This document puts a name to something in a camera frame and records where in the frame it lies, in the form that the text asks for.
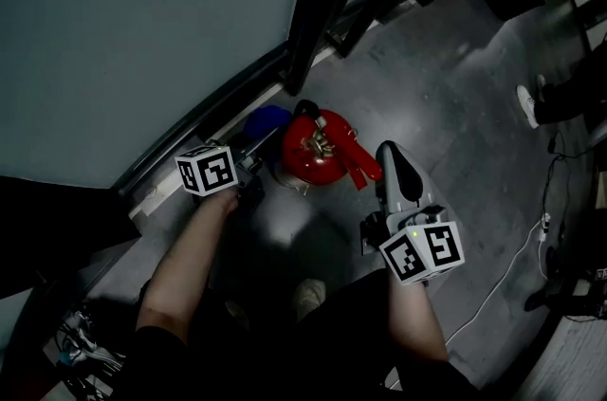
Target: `gray concrete floor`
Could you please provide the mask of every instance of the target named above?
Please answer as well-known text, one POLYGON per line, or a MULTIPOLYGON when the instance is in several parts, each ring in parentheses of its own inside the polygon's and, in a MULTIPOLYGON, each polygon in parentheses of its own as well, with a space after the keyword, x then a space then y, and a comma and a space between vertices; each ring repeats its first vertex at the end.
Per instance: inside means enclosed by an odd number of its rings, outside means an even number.
MULTIPOLYGON (((426 166, 454 211, 466 253, 463 266, 429 285, 448 337, 474 314, 539 219, 549 138, 560 129, 569 153, 585 148, 581 118, 531 130, 514 88, 533 88, 538 72, 565 81, 581 57, 566 1, 504 24, 483 0, 436 0, 367 32, 348 59, 315 66, 297 99, 280 93, 271 102, 292 109, 311 99, 347 118, 370 152, 392 139, 426 166)), ((568 240, 588 199, 590 167, 587 156, 570 165, 568 240)), ((275 330, 288 319, 300 280, 321 279, 330 293, 382 267, 378 254, 359 254, 359 222, 378 205, 373 187, 357 192, 347 177, 307 196, 266 171, 262 178, 267 198, 250 220, 231 221, 212 285, 242 303, 254 327, 275 330)), ((560 164, 546 245, 557 243, 566 182, 560 164)), ((143 237, 93 294, 134 301, 192 210, 191 197, 178 191, 150 217, 136 217, 143 237)), ((526 313, 523 305, 542 286, 533 242, 478 320, 450 344, 451 362, 473 384, 497 379, 536 335, 547 310, 526 313)))

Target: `white cable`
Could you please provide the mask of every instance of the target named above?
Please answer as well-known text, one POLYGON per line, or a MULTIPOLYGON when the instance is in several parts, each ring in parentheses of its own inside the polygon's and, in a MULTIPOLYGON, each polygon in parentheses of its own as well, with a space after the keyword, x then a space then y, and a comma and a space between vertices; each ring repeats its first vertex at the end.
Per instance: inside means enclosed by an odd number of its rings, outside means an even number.
POLYGON ((523 252, 523 249, 525 249, 525 247, 529 244, 529 238, 531 237, 531 232, 533 232, 533 229, 535 229, 540 224, 541 221, 542 221, 542 219, 540 221, 538 221, 537 223, 535 223, 533 225, 533 227, 529 230, 529 233, 527 234, 527 239, 524 241, 524 244, 521 246, 521 248, 516 252, 516 254, 514 255, 514 258, 512 258, 512 261, 510 262, 510 266, 506 270, 506 273, 504 273, 504 276, 502 276, 502 278, 500 279, 500 281, 498 281, 495 284, 495 286, 493 286, 493 289, 489 292, 489 294, 485 298, 485 301, 483 301, 483 303, 481 303, 481 306, 478 307, 478 310, 474 314, 474 317, 472 317, 470 320, 468 320, 466 323, 464 323, 464 325, 462 325, 460 328, 458 328, 451 335, 451 337, 449 337, 449 339, 447 340, 447 342, 445 342, 446 345, 449 345, 449 342, 451 342, 455 338, 455 336, 457 336, 462 330, 464 330, 466 327, 468 327, 469 325, 471 325, 478 318, 479 314, 481 313, 481 310, 483 310, 483 307, 487 304, 487 302, 489 301, 489 299, 491 298, 491 296, 497 291, 497 289, 500 287, 500 285, 506 279, 506 276, 510 272, 510 269, 512 269, 512 266, 514 265, 514 262, 516 261, 516 259, 519 256, 519 254, 521 254, 523 252))
POLYGON ((538 265, 540 267, 540 273, 542 274, 543 278, 545 280, 548 280, 548 277, 543 274, 542 270, 542 243, 543 241, 540 241, 540 243, 538 244, 538 265))

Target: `forearm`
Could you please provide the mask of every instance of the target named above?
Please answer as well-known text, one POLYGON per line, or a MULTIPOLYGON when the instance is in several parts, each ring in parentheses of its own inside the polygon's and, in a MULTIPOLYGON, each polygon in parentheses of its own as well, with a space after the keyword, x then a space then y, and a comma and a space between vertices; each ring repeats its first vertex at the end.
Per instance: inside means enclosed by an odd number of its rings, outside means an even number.
POLYGON ((184 342, 204 292, 229 210, 207 199, 162 259, 145 293, 137 328, 160 326, 184 342))
POLYGON ((389 275, 388 328, 393 341, 417 360, 447 361, 445 339, 424 285, 401 286, 389 275))

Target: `blue object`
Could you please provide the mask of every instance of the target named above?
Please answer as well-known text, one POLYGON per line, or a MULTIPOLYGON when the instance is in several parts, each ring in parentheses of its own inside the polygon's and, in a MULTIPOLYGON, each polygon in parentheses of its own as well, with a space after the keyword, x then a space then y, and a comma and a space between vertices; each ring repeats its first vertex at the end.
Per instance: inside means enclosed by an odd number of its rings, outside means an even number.
POLYGON ((247 118, 243 133, 252 139, 264 137, 267 132, 274 128, 287 126, 291 122, 290 111, 270 104, 257 108, 247 118))

